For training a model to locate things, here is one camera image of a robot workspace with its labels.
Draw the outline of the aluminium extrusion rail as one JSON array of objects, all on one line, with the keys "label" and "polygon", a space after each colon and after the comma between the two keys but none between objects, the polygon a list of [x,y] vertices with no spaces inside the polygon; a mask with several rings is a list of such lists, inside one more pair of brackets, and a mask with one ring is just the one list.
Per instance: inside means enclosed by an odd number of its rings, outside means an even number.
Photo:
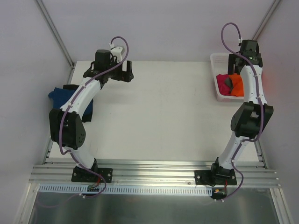
[{"label": "aluminium extrusion rail", "polygon": [[[134,161],[98,159],[99,167],[112,168],[112,183],[143,186],[195,186],[195,170],[210,169],[210,161]],[[75,163],[72,159],[49,158],[35,165],[29,182],[70,183]],[[244,177],[236,175],[244,188],[281,188],[278,172],[267,169],[262,162],[240,162],[237,165]]]}]

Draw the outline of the grey t shirt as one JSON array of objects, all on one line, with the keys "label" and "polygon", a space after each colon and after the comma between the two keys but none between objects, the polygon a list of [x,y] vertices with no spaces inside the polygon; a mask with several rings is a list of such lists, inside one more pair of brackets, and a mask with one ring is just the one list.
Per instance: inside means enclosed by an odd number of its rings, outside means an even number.
[{"label": "grey t shirt", "polygon": [[229,77],[225,80],[225,84],[230,88],[230,90],[233,89],[233,82]]}]

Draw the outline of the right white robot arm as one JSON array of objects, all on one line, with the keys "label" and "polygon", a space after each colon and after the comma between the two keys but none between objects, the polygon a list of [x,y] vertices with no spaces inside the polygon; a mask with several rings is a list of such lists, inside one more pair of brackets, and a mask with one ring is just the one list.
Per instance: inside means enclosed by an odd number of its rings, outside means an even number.
[{"label": "right white robot arm", "polygon": [[209,179],[214,184],[235,175],[235,162],[249,143],[260,138],[274,112],[263,92],[263,61],[257,41],[240,40],[239,45],[239,52],[229,56],[229,66],[242,78],[243,103],[231,119],[232,135],[224,152],[211,166]]}]

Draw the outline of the pink t shirt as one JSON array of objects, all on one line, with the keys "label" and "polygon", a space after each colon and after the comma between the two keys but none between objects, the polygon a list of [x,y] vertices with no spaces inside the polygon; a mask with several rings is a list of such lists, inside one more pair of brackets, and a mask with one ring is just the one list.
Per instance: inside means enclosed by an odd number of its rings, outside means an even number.
[{"label": "pink t shirt", "polygon": [[218,74],[216,76],[219,93],[223,96],[230,96],[231,93],[230,88],[225,84],[228,77],[228,74]]}]

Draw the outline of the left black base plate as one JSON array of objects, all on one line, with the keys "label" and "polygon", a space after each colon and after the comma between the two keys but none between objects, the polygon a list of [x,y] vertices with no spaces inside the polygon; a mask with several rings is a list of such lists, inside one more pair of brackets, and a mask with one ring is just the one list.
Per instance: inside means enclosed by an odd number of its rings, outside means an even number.
[{"label": "left black base plate", "polygon": [[[113,177],[113,169],[112,168],[98,168],[97,171],[94,171],[101,175],[106,183],[112,182]],[[97,182],[99,177],[95,174],[92,174],[86,171],[83,168],[75,167],[72,172],[71,181],[72,182],[87,182],[87,183],[95,183]]]}]

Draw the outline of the blue folded t shirt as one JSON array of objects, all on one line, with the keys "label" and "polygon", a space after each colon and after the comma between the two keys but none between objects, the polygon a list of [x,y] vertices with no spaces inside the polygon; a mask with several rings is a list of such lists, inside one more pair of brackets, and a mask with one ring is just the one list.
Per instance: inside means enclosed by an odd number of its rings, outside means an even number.
[{"label": "blue folded t shirt", "polygon": [[62,88],[55,87],[53,91],[48,94],[49,99],[53,102],[53,108],[59,109],[63,103]]}]

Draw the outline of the aluminium frame post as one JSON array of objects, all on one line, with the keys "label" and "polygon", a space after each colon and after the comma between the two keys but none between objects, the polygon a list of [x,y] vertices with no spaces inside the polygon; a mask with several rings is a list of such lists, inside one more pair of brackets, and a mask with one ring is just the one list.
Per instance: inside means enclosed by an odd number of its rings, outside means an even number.
[{"label": "aluminium frame post", "polygon": [[275,11],[277,10],[277,8],[281,4],[281,2],[282,2],[282,0],[273,0],[272,1],[270,7],[267,9],[265,15],[263,16],[261,22],[258,25],[256,31],[254,32],[254,34],[252,36],[252,40],[254,40],[254,41],[258,40],[258,38],[260,37],[261,33],[266,28],[268,22],[270,21],[270,19],[274,15]]},{"label": "aluminium frame post", "polygon": [[70,65],[71,68],[73,68],[75,66],[75,63],[74,63],[73,59],[71,58],[71,55],[70,55],[69,51],[67,50],[57,28],[52,20],[51,15],[50,15],[49,11],[47,10],[47,7],[46,7],[44,1],[43,0],[34,0],[34,2],[36,3],[37,7],[41,11],[43,18],[45,19],[45,22],[46,22],[50,32],[52,33],[55,41],[57,42],[60,50],[62,51],[67,63]]}]

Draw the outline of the right aluminium frame post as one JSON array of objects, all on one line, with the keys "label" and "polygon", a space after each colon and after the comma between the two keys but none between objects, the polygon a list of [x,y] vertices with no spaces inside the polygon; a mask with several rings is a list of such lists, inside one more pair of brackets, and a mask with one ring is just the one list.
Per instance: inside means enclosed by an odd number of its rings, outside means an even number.
[{"label": "right aluminium frame post", "polygon": [[261,22],[258,25],[256,31],[254,32],[254,34],[252,36],[252,40],[254,40],[254,41],[258,40],[258,38],[260,37],[261,33],[266,28],[268,22],[270,21],[270,19],[274,15],[275,11],[277,10],[277,8],[281,4],[281,2],[282,2],[282,0],[273,0],[272,1],[270,7],[267,9],[265,15],[263,16]]}]

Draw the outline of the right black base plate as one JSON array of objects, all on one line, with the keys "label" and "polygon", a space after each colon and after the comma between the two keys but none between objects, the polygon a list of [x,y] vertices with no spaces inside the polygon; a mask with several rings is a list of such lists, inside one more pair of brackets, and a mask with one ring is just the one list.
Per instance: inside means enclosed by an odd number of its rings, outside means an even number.
[{"label": "right black base plate", "polygon": [[194,179],[196,185],[237,185],[237,180],[235,177],[235,171],[233,169],[216,172],[211,170],[195,170]]}]

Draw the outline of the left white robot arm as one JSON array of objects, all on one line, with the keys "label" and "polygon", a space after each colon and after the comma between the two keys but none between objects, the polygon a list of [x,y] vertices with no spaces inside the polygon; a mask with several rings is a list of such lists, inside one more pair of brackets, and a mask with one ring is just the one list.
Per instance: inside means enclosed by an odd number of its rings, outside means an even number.
[{"label": "left white robot arm", "polygon": [[97,50],[95,60],[83,74],[81,84],[70,99],[49,113],[51,140],[58,144],[61,154],[71,154],[87,181],[94,181],[98,170],[96,159],[84,146],[86,131],[82,117],[109,79],[130,82],[134,78],[132,63],[126,60],[127,56],[128,51],[121,46]]}]

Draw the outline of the left aluminium frame post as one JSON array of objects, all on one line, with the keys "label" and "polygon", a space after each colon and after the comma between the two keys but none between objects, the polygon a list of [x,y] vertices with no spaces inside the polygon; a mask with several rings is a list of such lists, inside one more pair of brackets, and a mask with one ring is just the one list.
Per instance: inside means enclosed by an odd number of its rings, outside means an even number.
[{"label": "left aluminium frame post", "polygon": [[52,20],[51,15],[50,15],[49,11],[47,10],[47,7],[46,7],[44,1],[43,0],[34,0],[34,2],[36,3],[37,7],[41,11],[43,18],[45,19],[45,22],[46,22],[50,32],[52,33],[55,41],[57,42],[60,50],[62,51],[67,63],[70,65],[71,68],[73,68],[75,66],[75,63],[74,63],[73,59],[71,58],[71,55],[70,55],[69,51],[67,50],[57,28]]}]

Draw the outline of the orange t shirt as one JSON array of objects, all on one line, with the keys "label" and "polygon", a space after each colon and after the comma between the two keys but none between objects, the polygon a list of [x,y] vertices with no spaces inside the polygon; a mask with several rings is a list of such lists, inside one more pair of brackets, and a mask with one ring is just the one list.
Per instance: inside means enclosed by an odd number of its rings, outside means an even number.
[{"label": "orange t shirt", "polygon": [[233,97],[244,97],[242,77],[239,74],[232,74],[228,76],[232,82],[232,90],[230,96]]}]

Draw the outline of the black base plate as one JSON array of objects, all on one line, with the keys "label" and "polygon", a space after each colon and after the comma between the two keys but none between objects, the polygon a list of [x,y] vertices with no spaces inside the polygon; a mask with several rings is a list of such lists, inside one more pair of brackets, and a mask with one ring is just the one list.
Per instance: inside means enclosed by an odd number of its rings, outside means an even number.
[{"label": "black base plate", "polygon": [[[112,168],[98,168],[97,171],[94,171],[101,175],[106,183],[112,182],[113,177],[113,169]],[[72,172],[71,181],[72,182],[87,182],[87,183],[95,183],[97,182],[99,177],[95,174],[92,174],[86,171],[83,168],[75,167]]]},{"label": "black base plate", "polygon": [[194,179],[196,185],[237,185],[237,180],[235,177],[235,171],[233,169],[216,172],[211,170],[195,170]]}]

